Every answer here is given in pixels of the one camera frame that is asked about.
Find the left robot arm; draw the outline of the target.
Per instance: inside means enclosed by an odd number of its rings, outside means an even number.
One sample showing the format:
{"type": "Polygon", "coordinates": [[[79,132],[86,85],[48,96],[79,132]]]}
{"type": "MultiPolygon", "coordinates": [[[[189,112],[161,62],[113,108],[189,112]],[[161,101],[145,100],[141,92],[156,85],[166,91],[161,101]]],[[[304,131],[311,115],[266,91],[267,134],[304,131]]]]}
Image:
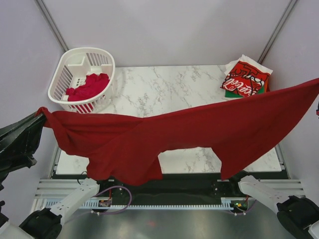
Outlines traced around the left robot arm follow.
{"type": "MultiPolygon", "coordinates": [[[[32,113],[22,120],[0,130],[0,180],[9,173],[22,168],[31,168],[37,161],[37,151],[46,122],[43,113],[32,113]]],[[[2,239],[55,239],[63,225],[90,198],[109,192],[109,183],[103,179],[85,179],[73,192],[51,207],[32,212],[19,226],[0,215],[2,239]]]]}

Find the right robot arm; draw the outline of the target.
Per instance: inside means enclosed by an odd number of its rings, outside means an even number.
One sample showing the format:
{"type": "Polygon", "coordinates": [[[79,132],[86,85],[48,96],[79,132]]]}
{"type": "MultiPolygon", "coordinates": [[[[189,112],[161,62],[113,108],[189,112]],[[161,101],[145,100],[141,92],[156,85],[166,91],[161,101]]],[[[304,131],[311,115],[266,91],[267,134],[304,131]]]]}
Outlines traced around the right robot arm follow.
{"type": "Polygon", "coordinates": [[[230,178],[228,190],[234,196],[242,193],[271,209],[280,224],[296,239],[319,237],[319,207],[310,199],[290,196],[260,182],[243,171],[230,178]]]}

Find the dark red t-shirt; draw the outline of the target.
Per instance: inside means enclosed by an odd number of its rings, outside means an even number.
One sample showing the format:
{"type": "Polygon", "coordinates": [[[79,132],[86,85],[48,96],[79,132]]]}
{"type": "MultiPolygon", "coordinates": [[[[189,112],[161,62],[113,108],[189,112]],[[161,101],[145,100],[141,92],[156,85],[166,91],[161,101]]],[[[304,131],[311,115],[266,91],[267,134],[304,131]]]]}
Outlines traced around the dark red t-shirt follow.
{"type": "Polygon", "coordinates": [[[168,150],[211,148],[230,178],[275,147],[319,94],[319,81],[256,96],[138,118],[49,112],[45,126],[69,155],[86,157],[88,177],[139,186],[162,179],[158,156],[168,150]]]}

